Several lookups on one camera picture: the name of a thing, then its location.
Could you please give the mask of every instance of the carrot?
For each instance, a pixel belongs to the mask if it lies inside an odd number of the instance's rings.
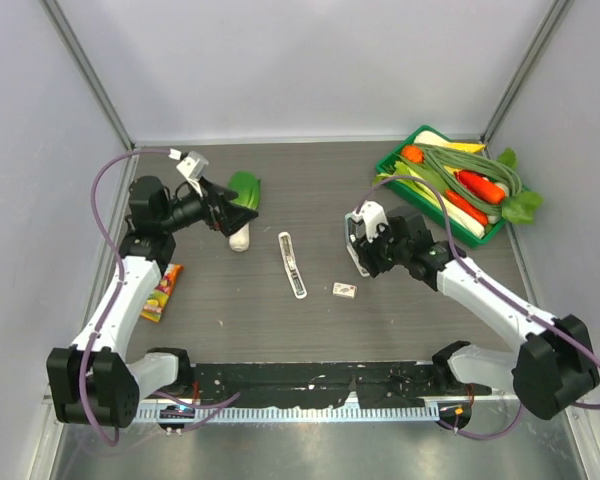
[[[480,225],[486,227],[489,224],[489,219],[484,212],[481,212],[476,207],[471,205],[467,200],[462,198],[459,194],[454,192],[453,190],[446,190],[444,192],[445,196],[449,199],[451,203],[453,203],[460,210],[469,214],[473,219],[477,220]]]
[[[477,173],[461,170],[456,173],[456,178],[462,185],[471,190],[475,196],[491,205],[499,205],[506,197],[504,190],[489,180],[485,180]]]
[[[413,163],[424,163],[424,153],[415,145],[407,145],[400,154]]]

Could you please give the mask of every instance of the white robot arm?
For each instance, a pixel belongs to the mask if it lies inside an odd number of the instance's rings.
[[[359,212],[345,217],[345,240],[361,275],[375,277],[402,265],[413,278],[471,310],[511,348],[511,352],[493,352],[456,342],[443,349],[434,355],[434,363],[447,369],[450,381],[515,392],[542,419],[552,418],[599,384],[595,364],[531,317],[591,350],[582,321],[573,315],[557,319],[529,305],[462,251],[463,258],[454,258],[449,243],[434,242],[415,210],[404,207],[386,214],[376,202],[365,202]],[[526,315],[512,304],[523,305]]]
[[[183,186],[188,187],[188,193],[180,198],[176,190],[176,196],[170,198],[157,177],[141,177],[133,182],[129,187],[129,229],[119,247],[124,281],[120,286],[121,272],[116,271],[84,330],[70,347],[54,348],[47,358],[51,395],[61,422],[89,421],[79,395],[81,380],[86,381],[88,405],[97,423],[121,428],[131,423],[140,400],[165,386],[177,392],[192,383],[186,350],[152,349],[138,362],[127,365],[131,333],[149,294],[171,261],[174,232],[202,220],[229,237],[258,213],[231,203],[237,197],[235,192],[202,176],[208,164],[204,157],[191,152],[177,159],[180,161],[176,168],[185,178]],[[115,302],[103,317],[116,291]],[[94,332],[97,337],[89,349]],[[85,380],[80,378],[79,367],[87,354],[90,373]]]

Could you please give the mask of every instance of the green plastic basket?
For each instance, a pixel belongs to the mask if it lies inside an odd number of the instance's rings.
[[[396,163],[395,154],[400,154],[400,151],[406,146],[411,145],[415,138],[421,132],[433,132],[436,135],[440,135],[445,140],[451,141],[449,138],[442,135],[437,130],[431,128],[429,125],[423,125],[411,135],[407,137],[407,139],[400,144],[398,148],[396,148],[389,155],[384,157],[376,164],[376,171],[378,173],[390,173],[393,169],[393,166]],[[404,198],[407,202],[409,202],[414,207],[419,208],[422,213],[424,213],[431,220],[436,222],[441,227],[444,227],[444,217],[442,216],[442,211],[439,208],[434,207],[432,204],[427,202],[424,198],[418,195],[416,192],[411,190],[407,185],[401,182],[389,182],[386,185],[390,190],[398,194],[400,197]],[[482,238],[476,237],[469,230],[464,228],[462,225],[456,223],[455,220],[451,219],[451,230],[453,232],[453,236],[463,242],[465,245],[471,248],[479,247],[480,245],[485,245],[491,241],[496,233],[507,223],[506,220],[501,219],[498,223],[496,223],[491,231]]]

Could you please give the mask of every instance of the small white object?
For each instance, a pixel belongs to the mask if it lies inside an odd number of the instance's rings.
[[[293,244],[291,243],[291,235],[289,235],[289,232],[279,233],[278,242],[280,243],[280,252],[282,253],[284,269],[287,272],[287,278],[289,278],[293,294],[298,299],[304,298],[307,296],[307,289],[304,286],[300,271],[296,265],[296,256],[293,253]]]
[[[352,244],[363,237],[366,237],[369,243],[372,243],[378,236],[377,229],[381,224],[388,224],[387,216],[384,213],[384,208],[376,202],[365,202],[359,213],[353,211],[344,217],[344,240],[347,251],[363,277],[368,277],[369,272],[360,265],[360,259]]]
[[[487,215],[487,220],[491,225],[495,225],[500,221],[502,215]]]
[[[229,248],[234,252],[244,252],[249,248],[249,224],[229,237]]]
[[[356,298],[356,292],[358,291],[358,287],[355,285],[349,285],[348,283],[338,283],[335,282],[333,284],[333,295],[336,297],[344,297],[344,298]]]
[[[181,156],[182,152],[180,150],[176,150],[175,148],[169,149],[169,158],[180,161]]]
[[[189,185],[193,187],[200,198],[202,198],[203,195],[199,180],[202,178],[202,174],[204,173],[204,169],[207,168],[207,165],[209,165],[209,160],[197,152],[189,152],[187,157],[176,165],[176,169],[187,180]]]

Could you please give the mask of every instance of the small packet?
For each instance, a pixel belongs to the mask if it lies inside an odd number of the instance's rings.
[[[144,304],[142,313],[140,313],[142,318],[146,318],[147,320],[151,320],[155,323],[160,322],[164,307],[169,301],[169,297],[176,286],[178,275],[180,275],[180,272],[183,268],[184,267],[182,265],[177,263],[169,264],[167,271],[164,272],[162,280],[160,280],[160,284],[153,290],[153,292],[151,292],[149,298],[147,298],[147,303]]]

